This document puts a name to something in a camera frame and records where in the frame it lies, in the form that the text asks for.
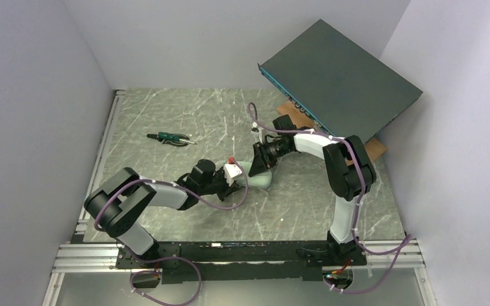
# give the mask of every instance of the cable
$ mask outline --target cable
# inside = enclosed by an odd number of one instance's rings
[[[340,268],[339,270],[332,271],[331,273],[332,274],[339,274],[339,273],[343,272],[348,267],[349,264],[350,264],[350,258],[346,261],[345,265],[342,268]]]
[[[397,257],[399,257],[399,253],[401,253],[401,250],[397,250],[396,251],[396,255],[394,256],[394,260],[392,260],[392,263],[390,264],[390,266],[388,267],[388,270],[386,270],[386,272],[384,272],[384,275],[382,275],[382,277],[380,278],[380,280],[372,285],[371,287],[367,288],[367,289],[363,289],[363,290],[353,290],[353,291],[347,291],[347,290],[341,290],[331,284],[329,284],[325,279],[324,279],[324,283],[330,287],[330,290],[337,290],[339,291],[340,293],[345,293],[345,294],[348,294],[348,295],[361,295],[363,293],[369,293],[373,290],[375,290],[376,288],[380,287],[380,285],[382,285],[382,283],[386,280],[386,278],[388,277],[388,275],[390,275],[396,261],[397,261]]]
[[[201,196],[197,195],[196,193],[194,193],[193,191],[183,187],[183,186],[180,186],[180,185],[177,185],[175,182],[165,182],[163,180],[151,180],[151,179],[148,179],[148,178],[141,178],[141,179],[138,179],[138,180],[134,180],[128,184],[126,184],[125,186],[121,187],[120,190],[118,190],[113,196],[110,197],[110,199],[106,202],[106,204],[104,204],[104,206],[102,207],[102,209],[100,210],[100,212],[98,213],[98,215],[96,216],[95,220],[94,220],[94,228],[97,230],[97,231],[103,231],[100,227],[99,227],[99,223],[100,223],[100,220],[102,219],[102,215],[104,214],[104,212],[106,212],[106,210],[108,209],[108,207],[115,201],[115,199],[117,199],[117,197],[122,194],[123,192],[125,192],[125,190],[129,189],[131,186],[134,186],[136,184],[139,184],[139,183],[150,183],[150,184],[155,184],[155,185],[164,185],[164,186],[170,186],[170,187],[174,187],[174,188],[177,188],[177,189],[180,189],[192,196],[194,196],[196,199],[198,199],[199,201],[202,201],[204,202],[205,204],[213,207],[213,208],[216,208],[216,209],[222,209],[222,210],[231,210],[231,209],[236,209],[238,207],[240,207],[244,202],[245,202],[245,199],[247,198],[247,195],[249,194],[249,180],[247,179],[247,173],[245,172],[245,169],[241,166],[241,164],[239,164],[237,161],[235,161],[235,159],[233,157],[231,157],[229,159],[229,161],[233,164],[235,164],[239,169],[240,171],[243,173],[243,177],[244,177],[244,180],[245,180],[245,192],[243,193],[243,197],[241,198],[241,201],[232,206],[232,207],[222,207],[222,206],[219,206],[217,204],[213,204],[205,199],[203,199]]]
[[[128,188],[130,188],[131,186],[134,186],[136,184],[139,184],[139,183],[151,183],[153,182],[153,180],[150,180],[148,178],[141,178],[141,179],[138,179],[138,180],[133,180],[132,182],[129,182],[128,184],[125,184],[125,186],[121,187],[113,196],[110,197],[110,199],[106,202],[106,204],[104,204],[104,206],[102,207],[102,209],[100,210],[100,212],[98,213],[98,215],[96,216],[95,220],[94,220],[94,228],[97,230],[97,231],[103,231],[101,228],[100,228],[100,219],[102,218],[102,215],[104,214],[104,212],[106,211],[106,209],[108,209],[108,207],[115,201],[115,199],[117,199],[117,197],[122,194],[123,192],[125,192],[125,190],[127,190]],[[139,295],[143,296],[144,298],[147,298],[155,303],[158,303],[160,305],[164,305],[164,306],[185,306],[185,305],[189,305],[190,303],[192,303],[192,301],[194,301],[198,295],[200,294],[200,289],[202,288],[202,276],[200,275],[200,270],[198,269],[198,267],[190,260],[186,259],[186,258],[183,258],[183,257],[163,257],[163,258],[158,258],[158,259],[154,259],[154,260],[143,260],[143,259],[140,259],[138,257],[138,255],[136,255],[136,253],[134,253],[127,245],[125,245],[124,243],[122,243],[123,246],[126,248],[126,250],[130,253],[130,255],[139,263],[159,263],[161,261],[164,261],[164,260],[173,260],[173,259],[177,259],[177,260],[181,260],[181,261],[184,261],[186,263],[188,263],[189,265],[191,265],[197,275],[198,275],[198,288],[196,290],[196,293],[193,295],[192,298],[190,298],[187,302],[184,302],[184,303],[181,303],[181,304],[169,304],[169,303],[165,303],[165,302],[162,302],[160,300],[157,300],[156,298],[150,296],[150,295],[147,295],[143,292],[141,292],[140,290],[138,290],[135,286],[134,286],[134,278],[137,276],[137,275],[140,275],[140,274],[153,274],[153,275],[160,275],[159,272],[157,271],[151,271],[151,270],[142,270],[142,271],[139,271],[139,272],[136,272],[134,273],[131,277],[130,277],[130,286],[132,288],[132,291],[135,292],[135,293],[138,293]]]
[[[245,180],[245,192],[243,194],[243,198],[241,199],[241,201],[232,206],[232,207],[221,207],[221,206],[218,206],[218,205],[215,205],[205,199],[203,199],[201,196],[197,195],[196,193],[194,193],[193,191],[190,191],[189,189],[185,188],[185,187],[182,187],[180,185],[177,185],[176,183],[170,183],[170,182],[164,182],[164,181],[160,181],[160,180],[151,180],[151,179],[148,179],[148,178],[140,178],[138,180],[133,180],[132,182],[129,182],[127,184],[125,184],[123,187],[121,187],[113,196],[110,197],[110,199],[106,202],[106,204],[104,204],[104,206],[102,207],[102,209],[99,211],[98,215],[96,216],[95,220],[94,220],[94,228],[97,230],[97,231],[103,231],[102,228],[100,227],[100,220],[102,219],[102,215],[104,214],[104,212],[106,212],[106,210],[108,209],[108,207],[117,199],[117,197],[122,194],[123,192],[125,192],[125,190],[129,189],[130,187],[136,185],[136,184],[139,184],[139,183],[150,183],[150,184],[159,184],[159,185],[165,185],[165,186],[171,186],[171,187],[174,187],[174,188],[177,188],[177,189],[180,189],[192,196],[194,196],[195,198],[197,198],[198,200],[204,202],[205,204],[208,204],[209,206],[211,207],[214,207],[214,208],[218,208],[218,209],[222,209],[222,210],[230,210],[230,209],[235,209],[235,208],[238,208],[240,207],[244,202],[245,202],[245,199],[247,198],[247,195],[249,193],[249,181],[247,179],[247,173],[245,172],[245,169],[241,166],[241,164],[239,164],[237,161],[235,161],[235,159],[233,157],[231,157],[229,160],[228,160],[229,163],[232,163],[232,164],[235,164],[239,169],[240,171],[243,173],[244,175],[244,180]],[[137,276],[137,275],[140,275],[140,274],[153,274],[153,275],[160,275],[159,272],[156,271],[157,269],[157,266],[155,268],[155,271],[151,271],[151,270],[142,270],[142,271],[139,271],[139,272],[136,272],[134,273],[131,277],[130,277],[130,286],[132,288],[132,291],[133,292],[136,292],[138,293],[139,295],[143,296],[144,298],[147,298],[155,303],[158,303],[160,305],[164,305],[164,306],[185,306],[185,305],[189,305],[190,303],[192,303],[197,297],[198,295],[200,294],[200,290],[202,288],[202,276],[200,275],[200,270],[198,269],[198,267],[190,260],[186,259],[186,258],[183,258],[183,257],[164,257],[164,258],[158,258],[158,259],[154,259],[154,260],[143,260],[143,259],[140,259],[128,246],[126,246],[124,243],[122,243],[123,246],[127,249],[127,251],[131,254],[131,256],[139,263],[160,263],[161,261],[164,261],[164,260],[173,260],[173,259],[177,259],[177,260],[180,260],[180,261],[184,261],[185,263],[188,263],[189,265],[191,265],[197,275],[198,275],[198,288],[196,290],[196,293],[193,295],[192,298],[190,298],[187,302],[184,302],[184,303],[181,303],[181,304],[169,304],[169,303],[165,303],[165,302],[162,302],[160,300],[157,300],[156,298],[153,298],[152,296],[150,295],[147,295],[141,291],[139,291],[136,287],[134,287],[134,283],[133,283],[133,280],[134,278]]]
[[[140,274],[153,274],[153,275],[160,275],[159,272],[157,271],[150,271],[150,270],[142,270],[142,271],[139,271],[139,272],[135,272],[132,274],[132,276],[130,277],[130,288],[132,288],[132,291],[133,292],[136,292],[138,293],[139,295],[143,296],[144,298],[147,298],[148,300],[151,300],[155,303],[158,303],[160,305],[164,305],[164,306],[185,306],[185,305],[189,305],[190,303],[192,303],[194,300],[196,300],[196,298],[198,297],[198,295],[200,294],[200,290],[202,289],[202,275],[200,274],[200,270],[198,269],[198,267],[190,260],[186,259],[186,258],[183,258],[183,257],[179,257],[179,256],[176,256],[176,257],[162,257],[162,258],[158,258],[158,259],[153,259],[153,260],[143,260],[143,259],[140,259],[138,257],[138,255],[136,255],[128,246],[124,245],[124,247],[127,249],[127,251],[131,254],[131,256],[136,260],[138,261],[139,263],[159,263],[161,261],[164,261],[164,260],[173,260],[173,259],[177,259],[177,260],[180,260],[180,261],[184,261],[185,263],[188,263],[190,266],[192,266],[195,271],[196,271],[196,274],[198,275],[198,287],[196,289],[196,292],[195,294],[187,301],[187,302],[184,302],[184,303],[181,303],[181,304],[169,304],[169,303],[165,303],[165,302],[162,302],[161,300],[157,300],[156,298],[152,297],[151,295],[147,295],[143,292],[141,292],[140,290],[138,290],[135,286],[134,286],[134,278]]]
[[[312,134],[312,135],[320,135],[320,136],[324,136],[330,140],[335,140],[335,141],[338,141],[338,142],[341,142],[342,144],[344,144],[346,146],[346,148],[348,149],[348,152],[350,153],[350,157],[353,161],[356,161],[356,155],[354,153],[354,150],[352,149],[352,146],[344,139],[344,138],[340,138],[340,137],[333,137],[333,136],[330,136],[324,132],[320,132],[320,131],[299,131],[299,130],[295,130],[295,131],[290,131],[290,130],[282,130],[282,129],[273,129],[273,128],[270,128],[268,126],[266,126],[265,124],[262,124],[261,122],[258,121],[258,112],[256,110],[256,105],[252,102],[250,102],[247,106],[247,113],[249,114],[249,116],[253,119],[254,122],[256,122],[256,124],[258,124],[258,126],[260,126],[261,128],[267,130],[267,131],[271,131],[273,133],[279,133],[279,134]],[[354,242],[356,242],[356,244],[364,251],[370,253],[370,254],[373,254],[373,255],[386,255],[386,254],[390,254],[390,253],[393,253],[393,252],[397,252],[395,257],[394,257],[394,260],[392,261],[389,269],[386,271],[386,273],[384,273],[384,276],[382,277],[382,279],[380,279],[380,281],[375,284],[373,287],[369,288],[369,289],[366,289],[366,290],[362,290],[362,291],[356,291],[356,293],[367,293],[367,292],[370,292],[374,289],[376,289],[378,286],[380,286],[380,284],[384,281],[384,279],[386,278],[386,276],[390,273],[390,271],[392,270],[393,266],[395,265],[395,262],[397,260],[397,257],[399,256],[399,253],[401,252],[401,249],[403,247],[405,247],[409,242],[410,240],[412,239],[412,235],[407,235],[403,241],[401,241],[401,244],[396,247],[395,249],[391,249],[391,250],[388,250],[388,251],[385,251],[385,252],[374,252],[374,251],[371,251],[369,250],[367,247],[365,247],[365,245],[363,245],[360,240],[358,240],[358,237],[355,233],[355,228],[357,227],[357,224],[358,224],[358,217],[359,217],[359,212],[360,212],[360,207],[361,207],[361,201],[365,195],[365,190],[366,190],[366,185],[365,185],[365,180],[364,180],[364,177],[363,177],[363,173],[361,171],[361,169],[359,167],[356,167],[356,170],[357,170],[357,174],[358,174],[358,178],[360,180],[360,184],[361,184],[361,192],[360,194],[358,195],[358,198],[356,200],[356,206],[354,208],[354,217],[352,219],[352,238],[354,239]],[[349,293],[349,294],[352,294],[353,291],[342,291],[340,290],[340,292],[342,293]]]

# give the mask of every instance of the green-handled pliers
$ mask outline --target green-handled pliers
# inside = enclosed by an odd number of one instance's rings
[[[169,144],[176,147],[184,147],[189,143],[196,145],[197,143],[190,141],[189,136],[184,134],[172,134],[166,132],[159,132],[158,134],[147,134],[148,138],[158,140],[163,144]]]

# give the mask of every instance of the white wall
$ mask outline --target white wall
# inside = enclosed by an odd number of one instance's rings
[[[409,0],[64,0],[110,85],[268,87],[263,63],[319,18],[380,56]]]
[[[424,91],[382,140],[440,305],[490,305],[490,1],[411,1],[381,60]]]
[[[111,101],[60,0],[0,0],[0,306],[42,302]]]

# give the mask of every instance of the wooden block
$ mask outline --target wooden block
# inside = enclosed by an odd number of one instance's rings
[[[281,115],[289,115],[292,122],[299,128],[306,126],[308,128],[313,128],[315,124],[307,115],[300,112],[291,101],[286,101],[279,107],[277,107],[277,112]],[[385,145],[380,143],[376,138],[371,138],[365,144],[365,151],[369,159],[374,162],[376,161],[384,152],[388,149]],[[346,164],[352,164],[352,161],[347,161]]]
[[[307,117],[306,114],[300,112],[291,101],[284,102],[281,106],[277,107],[277,112],[281,115],[289,115],[292,122],[299,128],[306,126],[312,128],[315,126],[313,121]]]

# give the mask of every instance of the marble floor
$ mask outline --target marble floor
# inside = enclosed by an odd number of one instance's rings
[[[221,166],[230,156],[251,161],[251,120],[246,105],[255,102],[259,119],[267,124],[286,101],[276,89],[132,89],[119,113],[102,181],[121,168],[131,167],[152,179],[176,180],[190,172],[199,159]],[[173,147],[146,138],[147,133],[191,135],[198,145]],[[404,238],[390,182],[382,159],[375,162],[378,179],[367,194],[359,219],[364,240]],[[291,153],[272,169],[270,188],[251,189],[243,206],[216,210],[202,203],[187,211],[148,207],[139,219],[159,241],[324,240],[335,203],[321,159]],[[242,191],[219,205],[239,201]],[[112,241],[91,226],[86,242]]]

